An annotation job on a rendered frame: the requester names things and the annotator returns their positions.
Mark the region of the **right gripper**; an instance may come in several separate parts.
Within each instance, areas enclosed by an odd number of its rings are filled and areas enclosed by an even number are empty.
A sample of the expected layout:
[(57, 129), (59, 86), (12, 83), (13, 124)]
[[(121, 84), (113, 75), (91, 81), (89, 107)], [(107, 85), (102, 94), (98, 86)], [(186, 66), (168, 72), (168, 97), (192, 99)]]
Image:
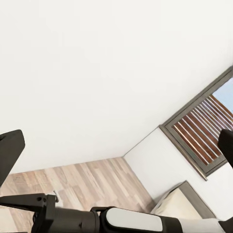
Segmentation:
[(55, 199), (55, 195), (44, 193), (3, 196), (0, 206), (38, 212), (31, 233), (80, 233), (81, 211), (55, 208)]

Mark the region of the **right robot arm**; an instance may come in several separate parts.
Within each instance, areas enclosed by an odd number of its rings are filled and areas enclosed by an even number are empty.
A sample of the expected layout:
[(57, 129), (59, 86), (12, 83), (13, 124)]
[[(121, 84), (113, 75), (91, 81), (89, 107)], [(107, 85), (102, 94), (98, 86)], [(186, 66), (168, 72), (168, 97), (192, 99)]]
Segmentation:
[(45, 195), (3, 196), (0, 206), (34, 212), (31, 233), (233, 233), (233, 218), (173, 218), (114, 206), (64, 209), (56, 190)]

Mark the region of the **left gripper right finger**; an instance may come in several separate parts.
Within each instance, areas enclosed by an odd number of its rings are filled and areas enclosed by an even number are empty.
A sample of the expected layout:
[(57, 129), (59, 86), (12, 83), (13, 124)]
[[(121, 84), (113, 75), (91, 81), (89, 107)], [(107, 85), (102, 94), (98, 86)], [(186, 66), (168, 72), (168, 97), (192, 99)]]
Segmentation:
[(217, 145), (233, 168), (233, 131), (221, 129)]

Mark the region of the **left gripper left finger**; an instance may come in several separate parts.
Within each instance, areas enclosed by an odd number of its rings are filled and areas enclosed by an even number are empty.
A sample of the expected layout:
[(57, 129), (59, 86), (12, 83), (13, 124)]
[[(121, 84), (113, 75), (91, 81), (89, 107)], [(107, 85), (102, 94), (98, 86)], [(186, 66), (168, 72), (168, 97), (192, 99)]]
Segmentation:
[(21, 129), (0, 134), (0, 187), (25, 149)]

